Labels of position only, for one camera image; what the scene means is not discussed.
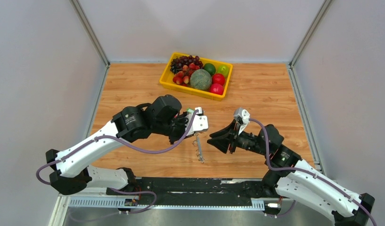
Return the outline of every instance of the green apple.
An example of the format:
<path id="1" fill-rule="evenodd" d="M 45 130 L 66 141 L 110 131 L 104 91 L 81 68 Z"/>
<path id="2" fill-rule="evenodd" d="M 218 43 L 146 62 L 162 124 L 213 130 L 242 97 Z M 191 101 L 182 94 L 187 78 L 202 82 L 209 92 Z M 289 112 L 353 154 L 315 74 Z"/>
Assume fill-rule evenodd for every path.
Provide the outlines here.
<path id="1" fill-rule="evenodd" d="M 220 65 L 218 68 L 217 68 L 217 72 L 216 73 L 220 73 L 222 74 L 225 78 L 228 77 L 229 75 L 229 67 L 227 67 L 226 65 Z"/>

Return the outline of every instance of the metal frame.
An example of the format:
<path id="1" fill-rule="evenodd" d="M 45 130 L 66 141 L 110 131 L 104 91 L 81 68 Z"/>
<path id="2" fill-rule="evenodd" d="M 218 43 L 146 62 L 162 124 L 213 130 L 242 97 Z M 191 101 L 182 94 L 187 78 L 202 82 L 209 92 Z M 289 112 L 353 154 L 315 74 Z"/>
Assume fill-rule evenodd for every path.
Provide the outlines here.
<path id="1" fill-rule="evenodd" d="M 105 54 L 101 44 L 99 43 L 98 38 L 95 35 L 95 33 L 94 33 L 94 31 L 93 31 L 93 29 L 92 29 L 92 27 L 91 27 L 91 25 L 87 19 L 87 16 L 85 15 L 84 10 L 82 9 L 79 1 L 78 0 L 69 0 L 69 1 L 73 5 L 74 10 L 76 11 L 82 25 L 84 26 L 85 31 L 87 32 L 88 36 L 91 39 L 92 44 L 94 45 L 94 47 L 97 50 L 102 61 L 104 62 L 104 64 L 108 68 L 110 65 L 110 62 L 109 62 L 108 58 L 106 57 L 106 54 Z"/>
<path id="2" fill-rule="evenodd" d="M 97 113 L 99 100 L 100 100 L 101 95 L 102 95 L 102 91 L 103 91 L 103 88 L 105 85 L 105 81 L 107 78 L 107 74 L 108 74 L 111 62 L 108 60 L 101 44 L 99 43 L 99 41 L 98 41 L 98 39 L 97 39 L 87 17 L 86 17 L 86 15 L 82 9 L 79 1 L 78 0 L 69 0 L 69 1 L 73 5 L 81 23 L 83 24 L 83 26 L 84 26 L 87 34 L 89 35 L 89 37 L 90 37 L 95 49 L 97 50 L 99 56 L 101 57 L 102 61 L 106 65 L 105 76 L 102 80 L 101 88 L 99 90 L 99 95 L 97 97 L 97 100 L 96 100 L 96 103 L 94 106 L 94 112 L 93 112 L 93 115 L 91 117 L 90 125 L 85 132 L 85 136 L 88 137 L 88 135 L 92 129 L 92 125 L 93 125 L 96 113 Z M 317 26 L 319 25 L 322 18 L 325 16 L 325 14 L 326 14 L 327 10 L 329 9 L 330 5 L 332 4 L 332 2 L 333 2 L 333 0 L 324 0 L 321 8 L 319 9 L 316 17 L 314 18 L 312 24 L 310 25 L 309 30 L 307 31 L 305 37 L 303 38 L 302 42 L 300 43 L 300 45 L 299 45 L 296 53 L 294 54 L 291 62 L 282 62 L 282 63 L 286 64 L 287 69 L 288 69 L 288 75 L 289 75 L 289 78 L 291 80 L 292 88 L 294 90 L 294 94 L 295 94 L 296 102 L 298 105 L 299 113 L 300 113 L 301 118 L 302 118 L 303 126 L 305 128 L 306 136 L 308 138 L 308 143 L 310 146 L 312 156 L 314 158 L 314 163 L 315 163 L 316 169 L 321 171 L 321 172 L 323 172 L 322 171 L 323 168 L 322 168 L 320 158 L 319 158 L 319 149 L 316 145 L 316 137 L 313 134 L 313 131 L 311 129 L 312 123 L 311 123 L 311 120 L 310 120 L 308 113 L 306 111 L 305 100 L 304 100 L 304 97 L 301 93 L 301 87 L 299 84 L 299 80 L 297 79 L 294 66 L 298 62 L 299 57 L 301 56 L 307 43 L 310 41 L 312 35 L 316 31 Z M 111 199 L 113 199 L 113 198 L 114 199 L 122 198 L 123 200 L 125 198 L 127 198 L 126 196 L 118 196 L 118 197 L 117 196 L 109 196 L 109 195 L 106 195 L 105 191 L 106 190 L 104 188 L 87 188 L 87 189 L 84 189 L 82 192 L 71 195 L 71 196 L 63 196 L 63 195 L 59 194 L 48 225 L 49 226 L 62 226 L 63 222 L 65 220 L 65 217 L 66 217 L 67 208 L 69 206 L 81 206 L 81 203 L 83 203 L 83 206 L 89 205 L 91 207 L 93 207 L 93 206 L 94 207 L 102 207 L 102 205 L 100 205 L 100 203 L 102 204 L 105 201 L 111 201 Z M 248 208 L 248 209 L 249 210 L 259 210 L 262 207 L 262 203 L 264 205 L 263 201 L 270 201 L 271 202 L 271 201 L 274 201 L 274 198 L 255 199 L 255 200 L 253 200 L 253 206 Z M 153 207 L 153 208 L 159 208 L 159 209 L 191 209 L 192 208 L 192 209 L 199 209 L 199 210 L 202 210 L 202 209 L 237 210 L 238 209 L 239 210 L 238 207 L 234 207 L 234 208 L 209 207 L 209 208 L 206 208 L 206 207 L 198 207 L 198 206 L 195 206 L 195 207 L 157 206 L 157 207 Z"/>
<path id="3" fill-rule="evenodd" d="M 325 16 L 327 13 L 329 7 L 331 4 L 334 2 L 334 0 L 324 0 L 323 4 L 321 5 L 316 17 L 314 18 L 312 24 L 310 25 L 308 31 L 305 34 L 305 37 L 303 38 L 301 44 L 299 45 L 298 49 L 296 50 L 294 56 L 292 57 L 291 62 L 289 65 L 287 65 L 288 68 L 288 75 L 291 80 L 292 88 L 294 90 L 295 94 L 295 99 L 296 103 L 298 104 L 298 109 L 299 113 L 302 118 L 303 126 L 305 128 L 306 136 L 308 139 L 310 151 L 312 153 L 313 159 L 314 159 L 314 164 L 315 167 L 318 171 L 322 172 L 324 174 L 324 168 L 323 165 L 321 164 L 320 161 L 320 156 L 319 156 L 319 148 L 316 145 L 316 136 L 313 133 L 313 130 L 311 128 L 312 122 L 309 117 L 308 112 L 306 111 L 306 102 L 303 97 L 303 94 L 301 93 L 301 86 L 299 84 L 299 80 L 297 79 L 296 76 L 296 71 L 295 71 L 295 65 L 298 62 L 301 54 L 303 53 L 304 49 L 306 48 L 307 43 L 310 41 L 312 35 L 316 31 L 319 23 L 321 22 L 322 18 Z"/>
<path id="4" fill-rule="evenodd" d="M 306 44 L 309 42 L 311 36 L 316 31 L 317 26 L 319 25 L 321 19 L 324 17 L 324 15 L 326 14 L 327 10 L 329 9 L 333 1 L 334 0 L 324 0 L 323 4 L 320 7 L 320 10 L 318 11 L 316 17 L 314 18 L 313 22 L 310 25 L 309 30 L 307 31 L 307 33 L 305 34 L 305 37 L 303 38 L 301 44 L 299 45 L 298 50 L 295 52 L 291 62 L 289 63 L 291 68 L 295 66 L 304 48 L 306 47 Z"/>

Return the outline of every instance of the red apple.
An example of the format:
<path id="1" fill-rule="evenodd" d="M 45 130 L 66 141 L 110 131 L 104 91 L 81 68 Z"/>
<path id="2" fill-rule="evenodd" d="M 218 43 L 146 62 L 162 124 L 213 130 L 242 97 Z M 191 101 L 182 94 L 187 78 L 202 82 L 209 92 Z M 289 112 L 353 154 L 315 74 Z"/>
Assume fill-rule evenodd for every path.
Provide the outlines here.
<path id="1" fill-rule="evenodd" d="M 181 85 L 182 84 L 182 78 L 175 76 L 173 78 L 173 82 L 176 83 L 177 85 Z"/>
<path id="2" fill-rule="evenodd" d="M 224 88 L 222 85 L 215 83 L 210 86 L 209 91 L 214 94 L 223 95 Z"/>
<path id="3" fill-rule="evenodd" d="M 217 73 L 212 76 L 212 83 L 215 84 L 220 84 L 224 85 L 226 83 L 226 79 L 224 78 L 224 75 Z"/>
<path id="4" fill-rule="evenodd" d="M 183 82 L 184 82 L 185 84 L 188 84 L 188 83 L 189 83 L 189 77 L 188 77 L 188 76 L 184 76 L 184 78 L 183 78 L 182 80 L 183 80 Z"/>

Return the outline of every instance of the label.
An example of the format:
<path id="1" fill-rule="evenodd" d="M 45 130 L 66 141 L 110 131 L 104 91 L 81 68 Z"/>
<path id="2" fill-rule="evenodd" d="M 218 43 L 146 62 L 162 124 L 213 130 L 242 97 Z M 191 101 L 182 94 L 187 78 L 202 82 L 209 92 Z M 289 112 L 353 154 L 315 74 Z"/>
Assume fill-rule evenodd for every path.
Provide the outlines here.
<path id="1" fill-rule="evenodd" d="M 287 153 L 285 153 L 285 152 L 281 152 L 281 160 L 282 161 L 285 161 L 285 160 L 287 160 L 287 159 L 289 159 L 289 157 L 290 157 L 291 155 L 289 155 L 289 154 L 287 154 Z"/>
<path id="2" fill-rule="evenodd" d="M 124 120 L 126 122 L 126 125 L 128 125 L 129 123 L 132 123 L 134 121 L 136 121 L 134 115 L 132 115 L 131 117 L 128 117 L 126 118 L 126 120 Z"/>

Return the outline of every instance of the gray floor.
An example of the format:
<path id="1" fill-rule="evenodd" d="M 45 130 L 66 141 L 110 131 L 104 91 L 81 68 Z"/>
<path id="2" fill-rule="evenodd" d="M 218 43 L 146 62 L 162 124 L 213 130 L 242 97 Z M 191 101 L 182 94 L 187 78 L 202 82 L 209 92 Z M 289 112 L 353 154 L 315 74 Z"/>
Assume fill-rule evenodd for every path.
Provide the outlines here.
<path id="1" fill-rule="evenodd" d="M 283 210 L 291 202 L 283 202 Z M 96 219 L 115 213 L 108 208 L 69 208 L 68 214 L 79 220 Z M 297 204 L 286 217 L 272 219 L 258 211 L 233 210 L 149 210 L 139 214 L 114 215 L 102 220 L 78 223 L 66 217 L 64 226 L 332 226 L 323 215 Z"/>

